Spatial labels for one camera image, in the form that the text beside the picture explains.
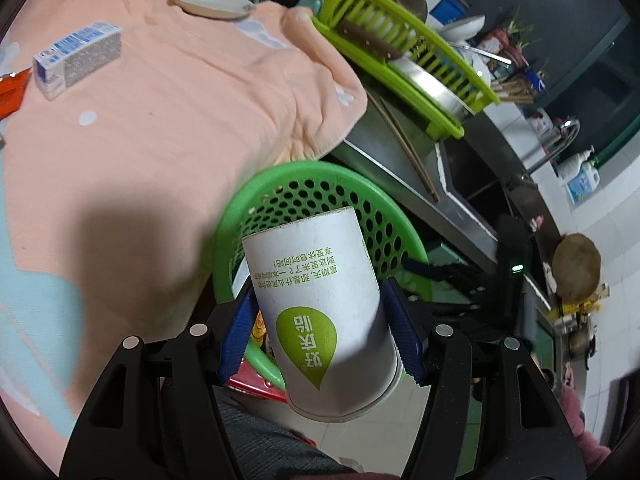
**brown knife handle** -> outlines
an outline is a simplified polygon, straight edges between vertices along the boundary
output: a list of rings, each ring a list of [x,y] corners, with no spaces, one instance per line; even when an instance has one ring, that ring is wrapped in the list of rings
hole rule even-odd
[[[389,45],[386,41],[381,40],[373,32],[369,32],[366,28],[355,25],[347,20],[342,20],[338,23],[335,30],[347,40],[353,41],[353,43],[387,61],[393,61],[394,59],[400,59],[402,57],[402,52]]]

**faucet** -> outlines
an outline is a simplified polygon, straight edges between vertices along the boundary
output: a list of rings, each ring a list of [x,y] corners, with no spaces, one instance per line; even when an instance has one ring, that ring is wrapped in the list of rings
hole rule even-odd
[[[537,161],[533,166],[531,166],[528,170],[525,170],[524,173],[517,173],[513,175],[508,182],[509,189],[515,189],[518,186],[526,186],[533,189],[538,188],[538,184],[536,184],[531,175],[535,173],[537,170],[542,168],[548,161],[554,158],[556,155],[562,153],[572,142],[574,142],[575,137],[578,136],[580,132],[580,119],[569,118],[567,119],[561,127],[562,130],[567,130],[568,134],[562,139],[562,141],[554,148],[552,152],[547,153],[543,158]]]

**green leaf logo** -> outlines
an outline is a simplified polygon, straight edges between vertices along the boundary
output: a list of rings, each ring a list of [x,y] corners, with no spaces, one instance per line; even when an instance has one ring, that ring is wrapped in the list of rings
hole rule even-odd
[[[278,316],[276,331],[289,359],[319,390],[338,343],[334,324],[319,310],[292,306]]]

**white paper cup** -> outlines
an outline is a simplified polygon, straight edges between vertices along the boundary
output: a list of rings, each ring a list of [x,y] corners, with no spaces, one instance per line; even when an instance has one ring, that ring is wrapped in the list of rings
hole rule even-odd
[[[352,207],[242,240],[289,405],[321,422],[372,410],[402,364]]]

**green basket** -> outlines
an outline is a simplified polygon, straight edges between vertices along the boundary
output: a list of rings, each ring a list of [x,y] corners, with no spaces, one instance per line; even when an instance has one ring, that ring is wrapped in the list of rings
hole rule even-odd
[[[398,204],[361,175],[327,162],[290,162],[254,176],[226,207],[215,235],[213,283],[216,301],[233,299],[232,283],[244,258],[242,238],[326,211],[352,206],[379,280],[398,282],[425,300],[431,283],[412,281],[400,261],[427,261],[418,233]],[[244,354],[265,380],[284,389],[278,367],[249,341]]]
[[[359,25],[377,35],[402,54],[436,77],[462,99],[474,113],[499,97],[487,86],[458,53],[438,34],[392,0],[324,0],[314,17],[314,25],[344,56],[404,99],[420,115],[430,121],[427,134],[434,140],[461,138],[463,127],[452,121],[423,92],[374,56],[335,31],[342,20]]]

